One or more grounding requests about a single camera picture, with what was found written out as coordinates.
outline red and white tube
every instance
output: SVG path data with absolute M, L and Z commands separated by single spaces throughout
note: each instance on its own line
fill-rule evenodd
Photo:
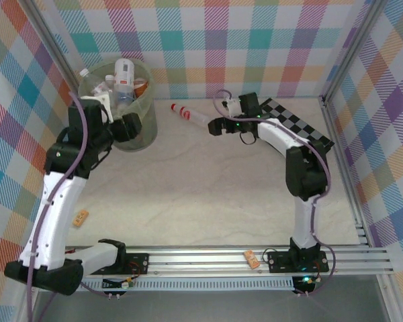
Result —
M 172 111 L 178 113 L 182 118 L 187 119 L 188 121 L 191 121 L 201 127 L 208 127 L 208 124 L 211 121 L 210 117 L 207 115 L 194 111 L 193 109 L 189 109 L 186 106 L 172 104 L 171 109 Z

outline orange item in bin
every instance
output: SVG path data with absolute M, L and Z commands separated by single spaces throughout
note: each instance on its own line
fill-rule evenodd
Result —
M 136 98 L 141 96 L 148 88 L 148 81 L 144 78 L 136 78 L 134 80 L 134 95 Z

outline white table surface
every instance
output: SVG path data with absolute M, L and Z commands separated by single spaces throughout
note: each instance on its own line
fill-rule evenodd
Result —
M 276 99 L 327 134 L 317 99 Z M 288 245 L 294 200 L 285 185 L 285 160 L 265 142 L 244 145 L 238 134 L 211 136 L 170 110 L 171 103 L 217 117 L 208 99 L 155 101 L 158 136 L 140 152 L 113 149 L 90 175 L 67 244 L 101 238 L 127 246 Z M 328 244 L 358 244 L 334 157 L 329 196 L 320 201 L 319 237 Z

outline small wooden block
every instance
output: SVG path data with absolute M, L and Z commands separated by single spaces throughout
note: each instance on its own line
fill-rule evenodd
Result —
M 243 253 L 243 256 L 247 259 L 248 264 L 252 270 L 260 266 L 260 262 L 255 257 L 252 250 L 247 250 L 245 253 Z
M 78 212 L 77 216 L 73 219 L 73 225 L 80 227 L 82 226 L 83 222 L 88 217 L 89 212 L 86 210 L 81 210 Z

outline white bottle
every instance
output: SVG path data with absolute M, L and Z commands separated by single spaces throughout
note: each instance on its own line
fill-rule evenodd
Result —
M 172 104 L 171 109 L 184 119 L 187 119 L 188 121 L 191 121 L 201 127 L 208 127 L 208 124 L 211 121 L 211 118 L 207 115 L 194 111 L 193 109 L 188 109 L 186 106 Z
M 115 76 L 114 75 L 106 75 L 105 82 L 106 82 L 107 87 L 112 89 L 114 87 L 114 85 L 115 85 Z
M 93 96 L 99 96 L 104 93 L 109 94 L 109 104 L 112 117 L 116 116 L 116 104 L 112 90 L 106 85 L 106 82 L 98 76 L 91 74 L 89 70 L 84 68 L 79 73 L 85 80 L 85 90 Z
M 130 59 L 121 58 L 115 63 L 114 91 L 118 101 L 133 97 L 134 90 L 134 64 Z
M 89 72 L 86 68 L 79 73 L 85 80 L 85 88 L 94 96 L 103 92 L 111 92 L 106 82 L 98 76 Z

